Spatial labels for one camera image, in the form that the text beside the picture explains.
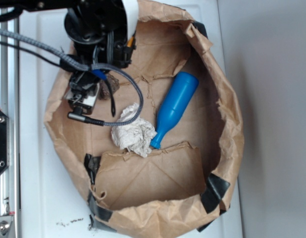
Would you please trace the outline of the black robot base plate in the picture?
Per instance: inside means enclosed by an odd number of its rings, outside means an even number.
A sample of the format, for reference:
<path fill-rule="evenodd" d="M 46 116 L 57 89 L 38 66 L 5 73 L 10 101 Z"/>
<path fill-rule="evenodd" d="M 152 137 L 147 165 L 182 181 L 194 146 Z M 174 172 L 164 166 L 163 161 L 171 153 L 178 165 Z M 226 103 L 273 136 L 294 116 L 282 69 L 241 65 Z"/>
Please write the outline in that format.
<path fill-rule="evenodd" d="M 0 110 L 0 176 L 8 167 L 8 117 Z"/>

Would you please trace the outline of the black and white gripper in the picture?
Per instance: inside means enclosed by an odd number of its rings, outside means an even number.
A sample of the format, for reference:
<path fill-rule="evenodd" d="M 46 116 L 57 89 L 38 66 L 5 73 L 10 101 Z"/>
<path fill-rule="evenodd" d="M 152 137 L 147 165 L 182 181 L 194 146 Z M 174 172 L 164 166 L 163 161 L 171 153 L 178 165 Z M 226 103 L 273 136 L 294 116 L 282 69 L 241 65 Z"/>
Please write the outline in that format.
<path fill-rule="evenodd" d="M 82 114 L 91 115 L 100 92 L 101 79 L 91 72 L 78 71 L 69 80 L 69 90 L 64 98 L 72 110 L 80 108 Z"/>

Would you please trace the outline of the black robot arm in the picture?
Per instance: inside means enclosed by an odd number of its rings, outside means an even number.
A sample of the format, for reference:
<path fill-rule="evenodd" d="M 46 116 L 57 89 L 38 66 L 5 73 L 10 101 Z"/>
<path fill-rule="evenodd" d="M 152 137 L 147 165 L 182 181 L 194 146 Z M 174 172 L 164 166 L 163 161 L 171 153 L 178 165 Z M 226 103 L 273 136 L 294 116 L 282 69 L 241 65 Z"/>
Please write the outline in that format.
<path fill-rule="evenodd" d="M 107 72 L 123 74 L 135 49 L 138 3 L 135 0 L 0 0 L 0 22 L 18 18 L 23 11 L 67 9 L 64 28 L 76 55 L 67 55 L 39 41 L 0 29 L 0 35 L 35 46 L 60 59 L 59 67 L 72 72 L 66 99 L 70 119 L 88 121 Z"/>

